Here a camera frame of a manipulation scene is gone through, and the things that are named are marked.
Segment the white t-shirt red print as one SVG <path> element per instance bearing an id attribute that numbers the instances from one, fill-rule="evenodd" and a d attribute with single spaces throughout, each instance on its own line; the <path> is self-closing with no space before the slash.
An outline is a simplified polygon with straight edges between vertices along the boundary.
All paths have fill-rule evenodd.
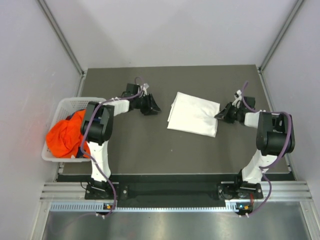
<path id="1" fill-rule="evenodd" d="M 167 128 L 214 138 L 218 130 L 215 116 L 219 112 L 217 102 L 178 92 L 171 104 Z"/>

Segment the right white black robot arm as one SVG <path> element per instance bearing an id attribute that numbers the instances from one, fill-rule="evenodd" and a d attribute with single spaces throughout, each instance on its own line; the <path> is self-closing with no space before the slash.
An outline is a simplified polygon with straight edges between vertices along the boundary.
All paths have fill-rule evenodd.
<path id="1" fill-rule="evenodd" d="M 220 193 L 235 194 L 245 198 L 261 191 L 264 174 L 278 159 L 291 153 L 295 147 L 292 116 L 287 113 L 272 113 L 255 110 L 256 100 L 250 96 L 235 95 L 215 119 L 228 124 L 240 124 L 256 129 L 256 152 L 252 159 L 236 175 L 234 183 L 222 184 Z"/>

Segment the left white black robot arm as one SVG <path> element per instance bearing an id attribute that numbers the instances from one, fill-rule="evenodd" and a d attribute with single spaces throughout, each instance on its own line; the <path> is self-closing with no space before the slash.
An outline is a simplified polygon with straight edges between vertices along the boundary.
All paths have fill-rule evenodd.
<path id="1" fill-rule="evenodd" d="M 110 182 L 111 169 L 108 161 L 108 143 L 112 136 L 114 118 L 132 110 L 139 110 L 144 116 L 161 112 L 153 95 L 147 93 L 149 85 L 128 83 L 120 97 L 103 101 L 90 101 L 85 109 L 80 127 L 83 136 L 80 150 L 89 157 L 92 165 L 91 180 L 87 190 L 96 190 L 102 198 L 109 198 L 115 188 Z"/>

